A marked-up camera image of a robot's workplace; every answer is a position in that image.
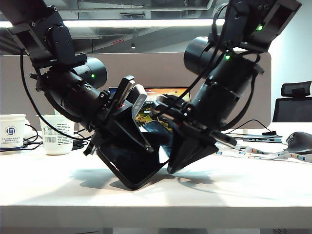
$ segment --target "disposable cup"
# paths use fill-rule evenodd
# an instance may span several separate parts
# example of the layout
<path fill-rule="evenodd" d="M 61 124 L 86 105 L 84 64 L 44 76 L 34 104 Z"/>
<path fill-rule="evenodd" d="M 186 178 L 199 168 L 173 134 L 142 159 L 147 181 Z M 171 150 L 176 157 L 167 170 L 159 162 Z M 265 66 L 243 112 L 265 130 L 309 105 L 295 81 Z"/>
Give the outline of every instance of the disposable cup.
<path fill-rule="evenodd" d="M 25 116 L 24 114 L 0 115 L 1 150 L 23 147 Z"/>
<path fill-rule="evenodd" d="M 74 122 L 62 115 L 43 115 L 44 119 L 61 132 L 72 136 Z M 47 155 L 64 155 L 71 152 L 73 140 L 54 131 L 40 119 L 43 147 Z"/>

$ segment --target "black office chair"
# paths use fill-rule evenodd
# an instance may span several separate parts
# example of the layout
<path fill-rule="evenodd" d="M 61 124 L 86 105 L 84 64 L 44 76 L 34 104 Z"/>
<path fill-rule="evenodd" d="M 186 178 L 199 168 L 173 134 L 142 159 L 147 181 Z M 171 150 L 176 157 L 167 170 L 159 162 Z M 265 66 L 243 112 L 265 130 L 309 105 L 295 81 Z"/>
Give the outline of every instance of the black office chair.
<path fill-rule="evenodd" d="M 281 95 L 275 101 L 273 122 L 312 122 L 312 81 L 283 84 Z"/>

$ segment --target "computer mouse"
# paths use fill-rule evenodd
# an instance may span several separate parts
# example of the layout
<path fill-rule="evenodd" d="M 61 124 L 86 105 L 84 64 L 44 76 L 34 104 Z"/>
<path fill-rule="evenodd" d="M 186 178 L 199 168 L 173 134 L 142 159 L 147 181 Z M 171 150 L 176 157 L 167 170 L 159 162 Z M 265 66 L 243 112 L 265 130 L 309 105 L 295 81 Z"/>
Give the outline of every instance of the computer mouse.
<path fill-rule="evenodd" d="M 304 132 L 294 132 L 287 139 L 288 148 L 285 151 L 300 155 L 312 154 L 312 135 Z"/>

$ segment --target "cup logo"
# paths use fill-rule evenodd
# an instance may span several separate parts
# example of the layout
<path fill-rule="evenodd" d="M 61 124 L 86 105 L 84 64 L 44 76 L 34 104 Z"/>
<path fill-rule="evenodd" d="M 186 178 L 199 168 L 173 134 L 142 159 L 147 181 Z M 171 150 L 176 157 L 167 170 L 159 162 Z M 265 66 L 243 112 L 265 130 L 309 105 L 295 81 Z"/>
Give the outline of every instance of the cup logo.
<path fill-rule="evenodd" d="M 10 127 L 7 127 L 5 131 L 8 135 L 12 136 L 15 134 L 16 128 L 13 126 L 10 126 Z"/>

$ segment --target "laptop screen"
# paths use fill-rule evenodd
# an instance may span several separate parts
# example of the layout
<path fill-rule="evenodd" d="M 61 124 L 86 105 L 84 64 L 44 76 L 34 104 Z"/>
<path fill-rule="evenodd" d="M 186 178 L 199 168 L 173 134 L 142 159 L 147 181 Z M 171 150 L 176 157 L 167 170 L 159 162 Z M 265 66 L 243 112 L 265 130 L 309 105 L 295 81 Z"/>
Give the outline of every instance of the laptop screen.
<path fill-rule="evenodd" d="M 144 87 L 147 97 L 141 110 L 135 117 L 135 121 L 138 124 L 138 126 L 141 126 L 145 123 L 152 121 L 149 113 L 151 112 L 153 101 L 156 101 L 157 96 L 163 94 L 180 96 L 187 88 L 188 87 Z M 117 87 L 110 87 L 109 92 L 112 94 L 116 91 L 116 89 Z M 191 101 L 190 92 L 187 95 L 185 95 L 183 99 L 185 101 Z M 168 128 L 167 122 L 165 122 L 163 119 L 159 119 L 159 121 Z"/>

